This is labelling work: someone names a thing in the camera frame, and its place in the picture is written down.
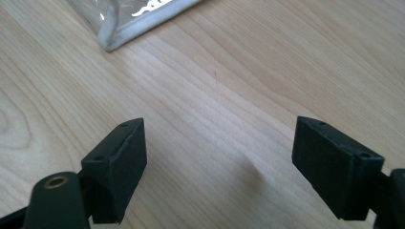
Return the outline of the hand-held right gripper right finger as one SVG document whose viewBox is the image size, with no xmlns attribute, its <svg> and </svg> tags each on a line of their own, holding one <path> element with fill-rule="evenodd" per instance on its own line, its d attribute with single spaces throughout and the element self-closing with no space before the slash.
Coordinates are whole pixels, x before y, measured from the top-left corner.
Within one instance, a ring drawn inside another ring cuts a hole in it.
<svg viewBox="0 0 405 229">
<path fill-rule="evenodd" d="M 383 156 L 326 122 L 299 116 L 291 158 L 337 218 L 367 217 L 369 192 L 381 172 Z"/>
</svg>

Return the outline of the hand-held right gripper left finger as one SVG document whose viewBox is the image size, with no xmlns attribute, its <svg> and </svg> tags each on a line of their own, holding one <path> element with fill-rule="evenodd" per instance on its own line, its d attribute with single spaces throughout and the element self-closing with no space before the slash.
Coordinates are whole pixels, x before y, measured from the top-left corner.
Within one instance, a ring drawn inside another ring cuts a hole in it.
<svg viewBox="0 0 405 229">
<path fill-rule="evenodd" d="M 122 223 L 146 165 L 142 118 L 118 124 L 81 160 L 86 214 L 94 224 Z"/>
</svg>

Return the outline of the clear plastic bag white trim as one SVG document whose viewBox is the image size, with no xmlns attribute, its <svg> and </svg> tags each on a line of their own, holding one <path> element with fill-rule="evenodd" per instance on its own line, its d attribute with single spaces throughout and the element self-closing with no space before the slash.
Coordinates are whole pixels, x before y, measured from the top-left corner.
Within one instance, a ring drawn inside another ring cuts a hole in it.
<svg viewBox="0 0 405 229">
<path fill-rule="evenodd" d="M 67 0 L 112 52 L 202 0 Z"/>
</svg>

